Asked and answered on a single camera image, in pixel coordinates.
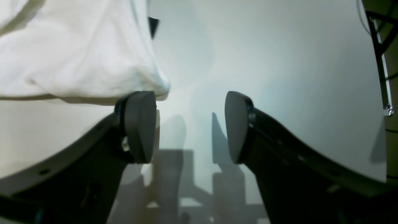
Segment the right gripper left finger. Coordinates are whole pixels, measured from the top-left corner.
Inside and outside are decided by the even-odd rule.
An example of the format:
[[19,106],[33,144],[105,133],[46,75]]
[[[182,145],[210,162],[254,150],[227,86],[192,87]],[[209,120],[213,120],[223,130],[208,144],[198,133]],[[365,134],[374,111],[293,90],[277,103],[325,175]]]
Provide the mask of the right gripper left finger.
[[150,163],[155,93],[125,95],[61,152],[1,179],[1,217],[24,224],[105,224],[128,164]]

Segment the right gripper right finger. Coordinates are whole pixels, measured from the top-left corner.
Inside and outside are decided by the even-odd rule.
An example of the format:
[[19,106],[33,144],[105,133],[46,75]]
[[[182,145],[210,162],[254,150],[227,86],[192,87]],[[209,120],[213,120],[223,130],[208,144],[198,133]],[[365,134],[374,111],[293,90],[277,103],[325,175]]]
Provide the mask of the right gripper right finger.
[[270,223],[397,223],[397,185],[323,156],[244,94],[229,91],[224,113],[230,157],[254,174]]

